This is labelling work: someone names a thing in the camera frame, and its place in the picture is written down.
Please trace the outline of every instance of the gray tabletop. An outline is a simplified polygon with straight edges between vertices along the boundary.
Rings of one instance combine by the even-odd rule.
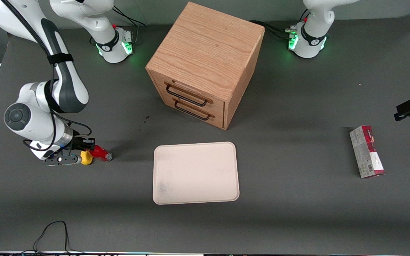
[[[10,38],[0,69],[0,250],[29,249],[64,220],[82,251],[410,255],[410,118],[393,118],[410,99],[410,16],[337,21],[309,60],[267,33],[228,131],[158,96],[144,67],[168,30],[140,28],[135,54],[119,64],[104,62],[85,30],[62,31],[90,93],[82,112],[65,116],[115,156],[90,166],[44,167],[5,127],[20,87],[51,71],[38,45]],[[363,124],[385,176],[358,176],[348,129]],[[237,201],[153,203],[157,146],[218,141],[237,148]],[[39,248],[62,250],[62,227]]]

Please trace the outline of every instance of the red bottle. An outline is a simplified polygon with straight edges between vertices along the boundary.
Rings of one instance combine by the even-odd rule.
[[[98,158],[99,160],[104,161],[104,162],[109,162],[110,160],[112,160],[112,157],[113,157],[112,153],[99,147],[98,145],[94,146],[94,150],[88,150],[88,152],[94,158]]]

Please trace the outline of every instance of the black metal handle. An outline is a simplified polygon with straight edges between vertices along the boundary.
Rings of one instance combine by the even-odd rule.
[[[187,101],[187,102],[189,102],[189,103],[192,103],[192,104],[194,104],[194,105],[197,105],[197,106],[199,106],[199,107],[205,106],[205,104],[208,102],[208,100],[205,99],[205,101],[204,101],[202,104],[200,104],[200,103],[195,102],[195,101],[193,101],[193,100],[190,100],[190,99],[188,99],[188,98],[186,98],[186,97],[183,97],[183,96],[181,96],[180,94],[176,94],[175,92],[169,91],[169,88],[170,88],[170,87],[171,87],[170,84],[167,84],[166,91],[167,91],[169,94],[172,94],[173,96],[176,96],[176,97],[178,97],[178,98],[180,98],[180,99],[182,99],[182,100],[185,100],[185,101]]]
[[[187,110],[184,109],[184,108],[178,107],[177,105],[178,105],[178,101],[175,101],[175,108],[176,108],[176,109],[178,109],[178,110],[180,110],[181,112],[184,112],[184,113],[186,113],[186,114],[192,115],[193,117],[198,118],[198,119],[200,119],[200,120],[202,120],[202,121],[206,121],[206,120],[209,120],[209,119],[210,119],[210,116],[211,116],[210,114],[208,114],[206,118],[203,118],[203,117],[201,117],[201,116],[199,116],[199,115],[196,115],[196,114],[194,114],[194,113],[192,113],[192,112],[187,111]]]

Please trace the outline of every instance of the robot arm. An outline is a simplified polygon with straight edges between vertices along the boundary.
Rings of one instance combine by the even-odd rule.
[[[86,107],[88,91],[75,70],[72,56],[58,28],[44,16],[36,0],[0,0],[0,27],[15,36],[37,42],[54,63],[59,77],[52,86],[52,97],[57,104],[55,110],[80,112]]]
[[[58,28],[45,18],[37,0],[0,0],[0,27],[38,43],[59,77],[25,84],[16,103],[5,112],[6,126],[27,138],[24,143],[46,164],[80,163],[78,156],[62,158],[60,150],[65,147],[93,150],[94,140],[78,137],[78,132],[55,112],[80,112],[88,103],[88,91],[75,70]]]
[[[114,0],[50,0],[50,6],[58,16],[84,27],[107,62],[119,63],[132,54],[131,32],[114,28],[103,15],[113,8]]]
[[[301,21],[291,26],[290,31],[299,33],[291,34],[289,50],[302,58],[315,57],[324,48],[326,34],[335,21],[332,8],[358,1],[360,0],[303,0],[311,14],[306,22]]]

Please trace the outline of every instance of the wooden cabinet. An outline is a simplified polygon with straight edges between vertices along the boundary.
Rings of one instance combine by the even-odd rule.
[[[167,106],[226,130],[263,35],[262,26],[189,2],[146,70]]]

